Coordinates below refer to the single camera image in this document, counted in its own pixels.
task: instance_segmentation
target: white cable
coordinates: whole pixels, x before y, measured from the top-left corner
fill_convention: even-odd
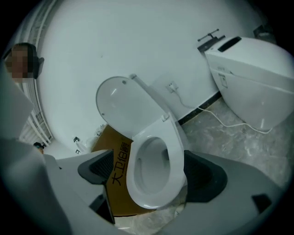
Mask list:
[[[180,97],[180,95],[179,95],[179,93],[175,90],[175,89],[173,89],[173,87],[171,87],[171,89],[175,92],[175,94],[179,97],[179,99],[180,99],[180,102],[181,102],[181,104],[184,106],[184,107],[186,107],[186,108],[192,108],[192,109],[195,109],[195,107],[191,107],[191,106],[188,106],[188,105],[185,105],[184,103],[183,103],[183,101],[182,101],[182,98]],[[268,131],[266,131],[266,132],[264,132],[264,131],[260,131],[260,130],[257,130],[257,129],[255,129],[255,128],[253,128],[252,126],[250,126],[249,124],[247,124],[247,123],[239,123],[239,124],[235,124],[235,125],[225,125],[212,111],[209,111],[209,110],[205,110],[205,109],[202,109],[202,108],[199,108],[199,107],[197,107],[198,109],[200,109],[200,110],[202,110],[202,111],[205,111],[205,112],[209,112],[209,113],[211,113],[224,127],[237,127],[237,126],[241,126],[241,125],[246,125],[246,126],[249,126],[252,130],[254,130],[254,131],[257,131],[257,132],[259,132],[259,133],[262,133],[262,134],[268,134],[268,133],[270,133],[270,131],[272,130],[272,128],[270,129],[270,130],[268,130]]]

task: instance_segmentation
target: smart toilet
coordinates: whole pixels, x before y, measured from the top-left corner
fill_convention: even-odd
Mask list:
[[[105,80],[96,104],[111,127],[133,140],[127,168],[133,201],[148,209],[171,202],[186,182],[184,150],[189,144],[163,99],[132,74]]]
[[[258,39],[224,38],[205,52],[230,109],[258,130],[270,130],[294,110],[294,58]]]

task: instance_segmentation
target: gray marble floor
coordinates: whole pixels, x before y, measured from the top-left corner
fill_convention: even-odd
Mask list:
[[[222,98],[207,110],[226,125],[242,123]],[[286,187],[294,166],[294,113],[268,134],[243,125],[226,128],[210,113],[202,112],[183,129],[192,149],[252,165],[280,187]]]
[[[207,110],[212,111],[224,124],[242,121],[229,109],[222,98]],[[208,112],[202,112],[183,129],[192,150],[216,155],[252,165],[286,188],[294,166],[294,113],[268,134],[258,133],[247,126],[223,127]],[[187,188],[169,205],[154,212],[130,217],[115,218],[116,227],[138,235],[159,231],[174,218],[176,208],[185,201]]]

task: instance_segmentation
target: cardboard box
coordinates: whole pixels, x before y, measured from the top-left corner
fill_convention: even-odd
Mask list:
[[[108,201],[113,216],[130,216],[151,212],[138,206],[130,197],[126,174],[132,140],[107,125],[94,145],[92,152],[113,149],[113,171],[106,183]]]

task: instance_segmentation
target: toilet rim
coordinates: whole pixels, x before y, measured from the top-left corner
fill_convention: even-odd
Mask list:
[[[133,201],[143,208],[156,209],[170,203],[181,191],[186,175],[184,173],[184,151],[178,141],[177,132],[169,127],[168,132],[149,134],[137,138],[131,146],[129,165],[127,170],[127,188]],[[143,192],[135,181],[135,165],[138,151],[151,138],[160,138],[166,144],[170,158],[170,174],[163,189],[157,193]]]

